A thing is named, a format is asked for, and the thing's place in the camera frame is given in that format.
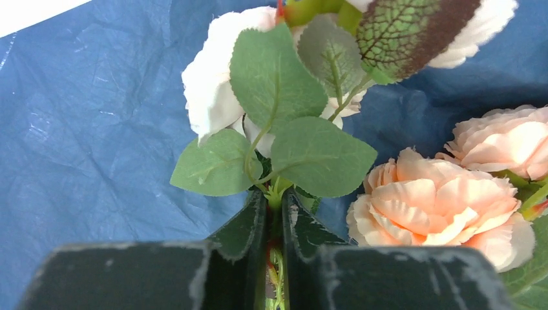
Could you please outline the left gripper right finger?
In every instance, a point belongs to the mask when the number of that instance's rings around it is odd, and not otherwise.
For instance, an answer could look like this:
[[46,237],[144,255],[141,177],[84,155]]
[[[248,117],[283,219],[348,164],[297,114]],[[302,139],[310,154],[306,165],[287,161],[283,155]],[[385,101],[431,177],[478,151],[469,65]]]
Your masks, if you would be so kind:
[[287,309],[511,309],[494,268],[462,247],[358,247],[282,199]]

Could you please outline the blue wrapping paper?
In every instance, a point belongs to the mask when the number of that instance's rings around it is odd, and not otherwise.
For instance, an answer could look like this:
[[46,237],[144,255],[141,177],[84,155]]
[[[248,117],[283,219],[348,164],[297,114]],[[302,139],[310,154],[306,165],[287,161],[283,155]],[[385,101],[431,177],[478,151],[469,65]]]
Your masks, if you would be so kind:
[[[195,134],[180,75],[216,16],[263,1],[91,1],[1,39],[1,308],[67,243],[202,240],[245,196],[170,183]],[[488,44],[452,70],[373,87],[343,129],[378,163],[432,157],[457,122],[547,104],[547,2],[520,1]]]

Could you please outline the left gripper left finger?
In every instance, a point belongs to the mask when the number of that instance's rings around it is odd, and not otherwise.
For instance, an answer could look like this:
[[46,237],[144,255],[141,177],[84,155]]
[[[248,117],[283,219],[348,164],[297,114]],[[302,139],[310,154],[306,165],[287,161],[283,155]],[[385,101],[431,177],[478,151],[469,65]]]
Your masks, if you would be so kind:
[[262,309],[266,200],[199,242],[69,244],[36,271],[19,309]]

